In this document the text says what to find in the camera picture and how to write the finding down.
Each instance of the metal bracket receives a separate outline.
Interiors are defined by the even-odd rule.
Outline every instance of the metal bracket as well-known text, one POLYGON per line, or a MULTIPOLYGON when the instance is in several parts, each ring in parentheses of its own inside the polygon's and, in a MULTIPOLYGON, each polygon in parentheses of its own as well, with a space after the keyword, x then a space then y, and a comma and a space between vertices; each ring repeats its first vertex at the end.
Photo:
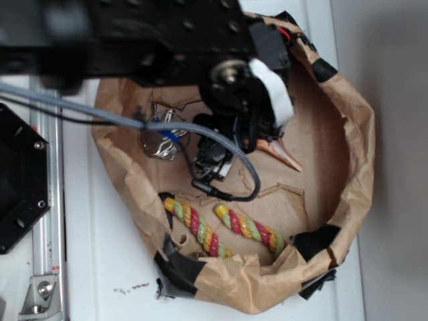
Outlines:
POLYGON ((57 276, 33 276, 18 320, 47 320, 59 314, 62 320, 60 288, 57 276))

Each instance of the gray wall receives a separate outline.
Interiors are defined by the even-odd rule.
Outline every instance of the gray wall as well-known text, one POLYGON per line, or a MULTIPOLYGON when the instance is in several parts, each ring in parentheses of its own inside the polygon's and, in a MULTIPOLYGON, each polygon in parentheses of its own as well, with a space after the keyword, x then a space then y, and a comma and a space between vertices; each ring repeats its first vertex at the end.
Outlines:
POLYGON ((340 71, 377 115, 359 236, 366 319, 428 319, 428 2, 331 0, 340 71))

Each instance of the white tape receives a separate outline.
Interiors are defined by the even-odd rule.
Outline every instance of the white tape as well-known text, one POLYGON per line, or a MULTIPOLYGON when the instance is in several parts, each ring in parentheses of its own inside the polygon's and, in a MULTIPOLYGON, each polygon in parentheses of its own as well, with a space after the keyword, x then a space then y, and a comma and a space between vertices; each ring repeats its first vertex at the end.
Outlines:
POLYGON ((249 62, 249 68, 253 75, 265 85, 275 115, 275 126, 284 131, 288 121, 294 116, 293 104, 286 85, 275 72, 256 58, 249 62))

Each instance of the red wire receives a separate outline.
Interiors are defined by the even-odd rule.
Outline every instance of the red wire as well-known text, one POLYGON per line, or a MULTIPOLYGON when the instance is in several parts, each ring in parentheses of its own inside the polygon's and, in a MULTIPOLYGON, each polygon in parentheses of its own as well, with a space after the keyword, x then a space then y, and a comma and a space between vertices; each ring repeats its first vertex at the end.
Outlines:
POLYGON ((285 30, 281 27, 277 27, 277 28, 280 31, 280 33, 282 33, 287 38, 287 42, 291 42, 292 36, 287 32, 287 30, 285 30))

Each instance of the braided rope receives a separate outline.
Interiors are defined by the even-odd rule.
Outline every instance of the braided rope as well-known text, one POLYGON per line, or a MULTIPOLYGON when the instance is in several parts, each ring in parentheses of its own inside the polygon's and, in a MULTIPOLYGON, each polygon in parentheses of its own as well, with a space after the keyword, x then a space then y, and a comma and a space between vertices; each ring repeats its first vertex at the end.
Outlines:
POLYGON ((219 242, 219 237, 207 224, 206 220, 199 216, 198 212, 189 204, 180 203, 175 199, 167 197, 164 200, 164 208, 172 215, 182 221, 196 236, 203 250, 212 257, 231 257, 232 253, 223 243, 219 242))
POLYGON ((277 231, 250 218, 236 214, 234 210, 228 209, 224 204, 217 204, 214 207, 214 212, 223 224, 236 234, 242 234, 246 238, 255 239, 269 246, 275 258, 280 256, 287 246, 284 238, 277 231))

